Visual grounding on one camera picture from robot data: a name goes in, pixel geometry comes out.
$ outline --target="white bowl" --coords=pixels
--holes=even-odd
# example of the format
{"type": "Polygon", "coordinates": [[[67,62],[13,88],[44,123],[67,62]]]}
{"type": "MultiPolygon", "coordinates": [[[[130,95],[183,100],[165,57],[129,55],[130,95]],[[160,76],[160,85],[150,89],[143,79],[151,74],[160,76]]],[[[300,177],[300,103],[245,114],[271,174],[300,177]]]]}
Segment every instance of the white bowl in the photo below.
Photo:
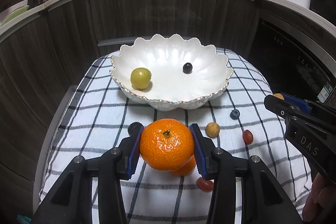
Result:
{"type": "Polygon", "coordinates": [[[233,68],[227,67],[226,55],[218,55],[214,45],[203,46],[197,38],[184,40],[156,34],[150,40],[137,38],[134,45],[122,45],[119,56],[112,56],[110,74],[125,95],[134,102],[148,103],[158,110],[195,109],[221,95],[228,86],[233,68]],[[193,70],[182,67],[190,62],[193,70]],[[152,73],[145,90],[135,89],[131,72],[139,67],[152,73]]]}

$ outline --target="red cherry tomato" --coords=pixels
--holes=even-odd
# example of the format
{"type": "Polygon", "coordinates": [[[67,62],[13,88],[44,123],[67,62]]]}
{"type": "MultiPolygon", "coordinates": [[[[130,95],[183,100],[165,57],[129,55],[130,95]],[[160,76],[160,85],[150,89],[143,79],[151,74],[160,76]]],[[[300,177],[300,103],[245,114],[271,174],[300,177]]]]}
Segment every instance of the red cherry tomato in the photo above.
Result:
{"type": "Polygon", "coordinates": [[[205,180],[202,177],[200,177],[196,180],[196,185],[203,192],[208,193],[208,192],[212,192],[212,190],[213,190],[213,182],[211,180],[205,180]]]}
{"type": "Polygon", "coordinates": [[[249,130],[244,130],[243,132],[243,140],[246,144],[253,143],[253,134],[249,130]]]}

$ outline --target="green plate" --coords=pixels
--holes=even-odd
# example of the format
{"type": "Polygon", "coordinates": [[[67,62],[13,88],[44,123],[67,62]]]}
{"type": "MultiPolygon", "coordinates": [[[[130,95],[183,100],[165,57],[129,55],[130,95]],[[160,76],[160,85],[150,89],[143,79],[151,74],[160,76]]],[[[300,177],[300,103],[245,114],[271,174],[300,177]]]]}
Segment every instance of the green plate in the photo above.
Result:
{"type": "Polygon", "coordinates": [[[29,8],[29,5],[23,6],[23,7],[19,8],[19,9],[14,10],[13,12],[11,12],[3,20],[3,22],[0,25],[0,27],[3,26],[4,24],[6,24],[8,21],[12,20],[14,17],[17,17],[18,15],[21,15],[22,13],[26,12],[28,10],[28,8],[29,8]]]}

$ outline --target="human hand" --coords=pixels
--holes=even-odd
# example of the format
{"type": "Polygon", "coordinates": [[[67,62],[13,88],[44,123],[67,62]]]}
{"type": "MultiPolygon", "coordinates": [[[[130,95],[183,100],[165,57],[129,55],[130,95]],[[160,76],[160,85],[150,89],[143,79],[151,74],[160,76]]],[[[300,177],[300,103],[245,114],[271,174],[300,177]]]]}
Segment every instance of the human hand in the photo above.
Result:
{"type": "Polygon", "coordinates": [[[320,206],[325,208],[336,194],[336,186],[329,185],[318,173],[311,186],[311,192],[302,210],[302,218],[305,222],[312,221],[318,214],[320,206]]]}

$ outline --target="table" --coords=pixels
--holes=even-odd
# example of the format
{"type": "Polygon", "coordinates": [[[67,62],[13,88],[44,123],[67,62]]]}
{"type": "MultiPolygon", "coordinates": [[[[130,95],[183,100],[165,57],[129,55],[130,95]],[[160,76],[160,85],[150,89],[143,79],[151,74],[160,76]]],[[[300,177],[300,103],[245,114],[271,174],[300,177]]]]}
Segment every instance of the table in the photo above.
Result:
{"type": "MultiPolygon", "coordinates": [[[[109,74],[110,57],[119,55],[119,51],[96,60],[79,84],[55,132],[46,160],[40,199],[43,200],[76,155],[89,159],[118,146],[128,137],[127,127],[134,121],[146,126],[158,119],[173,118],[187,126],[198,123],[204,136],[205,126],[217,122],[221,131],[213,139],[215,146],[236,157],[260,156],[301,214],[311,191],[310,168],[303,155],[285,140],[284,119],[263,105],[264,97],[272,94],[266,79],[234,52],[220,48],[217,52],[227,54],[228,66],[235,70],[223,95],[195,110],[168,112],[126,98],[109,74]],[[238,120],[229,117],[233,108],[240,111],[238,120]],[[251,145],[243,142],[245,129],[253,133],[251,145]]],[[[175,177],[152,169],[140,157],[132,179],[121,181],[129,222],[205,223],[211,193],[204,193],[196,186],[199,177],[197,168],[190,175],[175,177]]],[[[236,223],[241,223],[240,178],[236,179],[236,189],[236,223]]],[[[97,178],[92,183],[92,219],[93,223],[99,223],[97,178]]]]}

